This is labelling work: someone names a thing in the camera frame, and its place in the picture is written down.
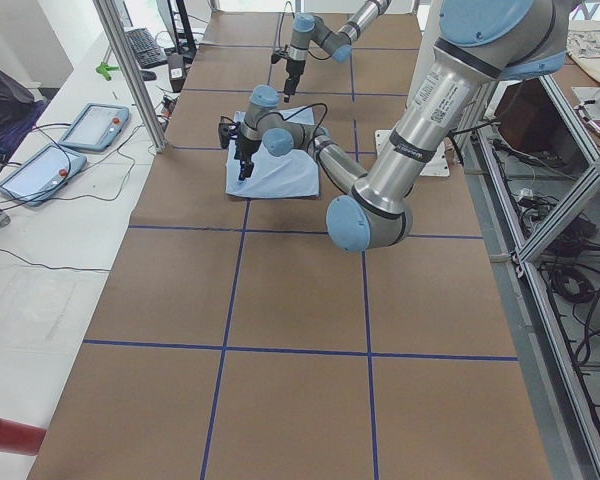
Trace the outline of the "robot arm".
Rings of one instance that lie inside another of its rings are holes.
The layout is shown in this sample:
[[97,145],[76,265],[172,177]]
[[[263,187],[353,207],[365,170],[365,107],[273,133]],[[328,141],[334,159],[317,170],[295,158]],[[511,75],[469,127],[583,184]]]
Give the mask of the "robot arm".
[[346,251],[365,251],[399,243],[410,231],[406,198],[476,91],[492,81],[537,78],[559,70],[566,57],[571,1],[445,1],[432,52],[433,64],[406,103],[374,165],[363,168],[322,127],[286,120],[279,111],[297,87],[311,45],[333,59],[347,59],[363,31],[388,9],[368,1],[338,31],[311,14],[295,18],[291,42],[277,52],[287,62],[282,92],[256,87],[243,120],[222,121],[223,148],[233,149],[241,178],[254,169],[260,149],[276,157],[295,149],[307,152],[340,194],[329,205],[331,240]]
[[296,94],[301,76],[304,74],[306,58],[311,55],[310,44],[314,43],[326,53],[325,60],[334,59],[342,63],[350,58],[353,44],[371,23],[383,15],[391,2],[386,0],[365,1],[364,4],[338,30],[331,30],[324,20],[312,13],[293,14],[293,27],[288,44],[279,45],[271,55],[271,64],[286,61],[287,78],[283,95],[284,102]]

